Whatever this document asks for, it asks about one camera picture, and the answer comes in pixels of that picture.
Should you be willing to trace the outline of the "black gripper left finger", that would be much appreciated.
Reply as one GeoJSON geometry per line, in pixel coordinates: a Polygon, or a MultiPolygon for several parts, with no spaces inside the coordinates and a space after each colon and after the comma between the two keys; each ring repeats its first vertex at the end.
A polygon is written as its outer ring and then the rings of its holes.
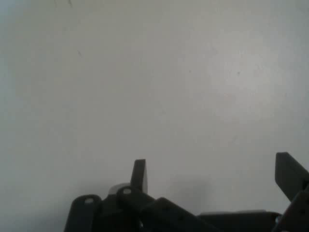
{"type": "Polygon", "coordinates": [[[131,180],[105,199],[76,198],[65,224],[66,232],[215,232],[217,228],[166,198],[148,195],[146,160],[134,162],[131,180]]]}

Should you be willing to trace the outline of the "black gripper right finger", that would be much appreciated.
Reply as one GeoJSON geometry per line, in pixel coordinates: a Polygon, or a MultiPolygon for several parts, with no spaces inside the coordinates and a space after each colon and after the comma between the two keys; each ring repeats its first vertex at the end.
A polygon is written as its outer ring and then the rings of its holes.
{"type": "Polygon", "coordinates": [[[289,153],[278,152],[275,158],[275,182],[290,201],[280,216],[274,232],[309,230],[309,172],[289,153]]]}

